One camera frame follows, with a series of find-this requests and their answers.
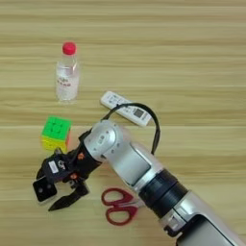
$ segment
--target white remote control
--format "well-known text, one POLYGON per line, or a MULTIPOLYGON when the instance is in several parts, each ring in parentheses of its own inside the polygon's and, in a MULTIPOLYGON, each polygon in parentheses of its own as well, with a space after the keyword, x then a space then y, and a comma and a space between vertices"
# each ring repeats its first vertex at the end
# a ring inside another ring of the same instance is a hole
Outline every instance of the white remote control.
MULTIPOLYGON (((132 103, 131 101, 127 100, 126 98, 112 92, 107 91, 100 100, 101 104, 112 109, 115 106, 119 104, 127 104, 132 103)), ((127 107, 127 108, 121 108, 117 113, 121 114, 122 116, 126 117, 127 119, 133 121, 136 123, 136 125, 139 125, 141 127, 147 126, 148 122, 151 119, 151 115, 138 107, 127 107)))

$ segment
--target wood grain surface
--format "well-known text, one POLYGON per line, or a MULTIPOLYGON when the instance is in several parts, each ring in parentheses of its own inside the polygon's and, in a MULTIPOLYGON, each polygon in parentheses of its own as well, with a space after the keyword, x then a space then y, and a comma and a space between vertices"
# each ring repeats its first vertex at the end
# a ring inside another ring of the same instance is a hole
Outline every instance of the wood grain surface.
MULTIPOLYGON (((51 154, 39 140, 47 116, 73 121, 72 149, 107 112, 106 90, 157 113, 157 157, 246 236, 245 13, 244 0, 0 0, 1 245, 175 245, 146 208, 122 228, 106 221, 101 193, 127 188, 108 164, 71 208, 37 203, 32 182, 51 154), (72 105, 54 94, 65 40, 77 43, 83 72, 72 105)), ((151 146, 153 123, 113 119, 151 146)), ((68 191, 61 184, 58 197, 68 191)))

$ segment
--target silver robot arm segment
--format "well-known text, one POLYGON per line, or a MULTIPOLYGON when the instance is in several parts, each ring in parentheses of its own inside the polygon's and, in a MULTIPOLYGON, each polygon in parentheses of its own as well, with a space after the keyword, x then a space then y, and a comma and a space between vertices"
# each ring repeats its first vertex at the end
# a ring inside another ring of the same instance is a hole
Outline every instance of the silver robot arm segment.
POLYGON ((180 246, 246 246, 212 209, 183 187, 129 132, 112 121, 97 123, 85 146, 98 161, 107 160, 123 182, 160 219, 180 246))

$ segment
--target black cable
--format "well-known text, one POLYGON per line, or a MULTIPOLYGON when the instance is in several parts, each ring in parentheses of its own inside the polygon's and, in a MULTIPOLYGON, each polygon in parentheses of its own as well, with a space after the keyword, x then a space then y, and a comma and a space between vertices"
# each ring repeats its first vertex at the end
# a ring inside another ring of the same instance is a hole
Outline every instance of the black cable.
POLYGON ((138 107, 138 108, 141 108, 141 109, 147 111, 152 116, 152 118, 156 124, 156 132, 155 132, 155 136, 154 136, 154 140, 153 140, 153 144, 152 144, 152 150, 151 150, 151 154, 154 155, 157 148, 158 148, 158 144, 160 141, 160 124, 159 124, 159 121, 158 121, 156 114, 148 106, 146 106, 144 104, 139 104, 139 103, 120 104, 120 105, 117 105, 116 107, 114 107, 113 109, 111 109, 102 118, 102 120, 109 119, 115 111, 117 111, 121 108, 130 107, 130 106, 138 107))

